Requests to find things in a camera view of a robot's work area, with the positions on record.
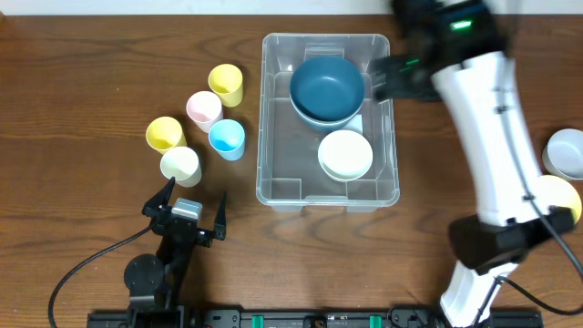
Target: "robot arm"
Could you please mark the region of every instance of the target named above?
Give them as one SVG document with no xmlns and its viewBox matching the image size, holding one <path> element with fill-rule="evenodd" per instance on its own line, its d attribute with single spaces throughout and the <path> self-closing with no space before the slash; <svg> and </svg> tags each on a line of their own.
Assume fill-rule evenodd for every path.
<svg viewBox="0 0 583 328">
<path fill-rule="evenodd" d="M 481 0 L 393 0 L 409 53 L 373 63 L 375 96 L 443 100 L 455 122 L 476 189 L 477 211 L 449 237 L 458 261 L 440 305 L 453 327 L 490 317 L 506 277 L 550 238 L 531 200 L 562 233 L 570 211 L 537 198 L 541 172 L 520 108 L 506 39 Z"/>
<path fill-rule="evenodd" d="M 518 103 L 514 64 L 507 65 L 501 52 L 488 53 L 446 67 L 433 74 L 432 81 L 455 122 L 472 172 L 477 218 L 485 225 L 497 227 L 506 227 L 509 221 L 515 224 L 537 219 L 524 198 L 521 174 L 509 149 L 516 147 L 518 165 L 528 189 L 535 190 L 535 181 L 541 173 Z M 505 98 L 506 108 L 500 108 L 500 96 Z M 506 115 L 514 145 L 508 145 L 502 115 Z M 540 198 L 535 202 L 547 215 L 548 204 Z M 500 288 L 490 292 L 495 277 L 507 276 L 517 266 L 508 262 L 480 275 L 458 261 L 450 286 L 441 298 L 448 322 L 454 327 L 472 325 L 478 309 L 489 300 L 480 322 L 487 319 L 490 304 Z"/>
</svg>

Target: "wooden table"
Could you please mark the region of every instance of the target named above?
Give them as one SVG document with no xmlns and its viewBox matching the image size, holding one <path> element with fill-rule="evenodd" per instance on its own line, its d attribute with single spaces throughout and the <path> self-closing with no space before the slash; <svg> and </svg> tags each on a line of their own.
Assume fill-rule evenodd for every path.
<svg viewBox="0 0 583 328">
<path fill-rule="evenodd" d="M 88 255 L 148 224 L 144 202 L 165 179 L 144 139 L 172 116 L 204 163 L 203 182 L 180 196 L 204 204 L 209 227 L 224 190 L 228 237 L 197 249 L 182 290 L 190 304 L 246 309 L 386 309 L 436 304 L 454 256 L 447 225 L 475 212 L 475 195 L 443 104 L 395 101 L 401 199 L 373 214 L 341 208 L 276 213 L 255 197 L 261 40 L 271 32 L 382 33 L 404 51 L 387 16 L 8 17 L 0 23 L 0 325 L 46 327 L 56 283 Z M 520 95 L 541 154 L 551 134 L 583 128 L 583 17 L 527 16 L 516 49 Z M 185 115 L 220 63 L 243 69 L 245 98 L 227 117 L 248 148 L 227 163 Z M 574 184 L 583 192 L 583 184 Z M 95 309 L 124 309 L 122 276 L 154 252 L 153 234 L 96 260 L 59 294 L 59 327 L 84 327 Z M 567 236 L 583 258 L 580 230 Z M 583 302 L 580 279 L 554 242 L 513 279 L 561 308 Z M 533 306 L 504 287 L 497 306 Z M 547 327 L 583 318 L 544 313 Z"/>
</svg>

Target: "blue cup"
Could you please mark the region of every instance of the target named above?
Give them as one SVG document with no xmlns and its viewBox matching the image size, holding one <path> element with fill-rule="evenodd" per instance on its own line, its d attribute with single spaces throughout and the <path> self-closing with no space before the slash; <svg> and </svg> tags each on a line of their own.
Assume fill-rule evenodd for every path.
<svg viewBox="0 0 583 328">
<path fill-rule="evenodd" d="M 245 130 L 237 121 L 220 120 L 210 128 L 209 143 L 224 159 L 240 159 L 245 153 Z"/>
</svg>

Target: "white cup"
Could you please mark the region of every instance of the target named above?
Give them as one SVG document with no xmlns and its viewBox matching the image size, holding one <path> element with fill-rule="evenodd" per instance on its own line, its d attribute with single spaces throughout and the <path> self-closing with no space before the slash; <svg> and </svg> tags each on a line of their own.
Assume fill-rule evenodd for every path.
<svg viewBox="0 0 583 328">
<path fill-rule="evenodd" d="M 188 147 L 169 150 L 160 161 L 160 170 L 166 179 L 174 177 L 182 187 L 194 187 L 202 178 L 199 156 Z"/>
</svg>

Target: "white bowl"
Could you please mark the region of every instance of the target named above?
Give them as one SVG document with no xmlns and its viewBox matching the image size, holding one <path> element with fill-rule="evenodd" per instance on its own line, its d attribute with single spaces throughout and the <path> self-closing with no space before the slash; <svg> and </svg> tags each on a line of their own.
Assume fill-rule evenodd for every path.
<svg viewBox="0 0 583 328">
<path fill-rule="evenodd" d="M 320 143 L 318 161 L 330 178 L 340 182 L 353 181 L 373 165 L 373 149 L 357 132 L 334 131 Z"/>
<path fill-rule="evenodd" d="M 583 179 L 583 132 L 565 128 L 555 133 L 543 151 L 543 164 L 560 178 Z"/>
</svg>

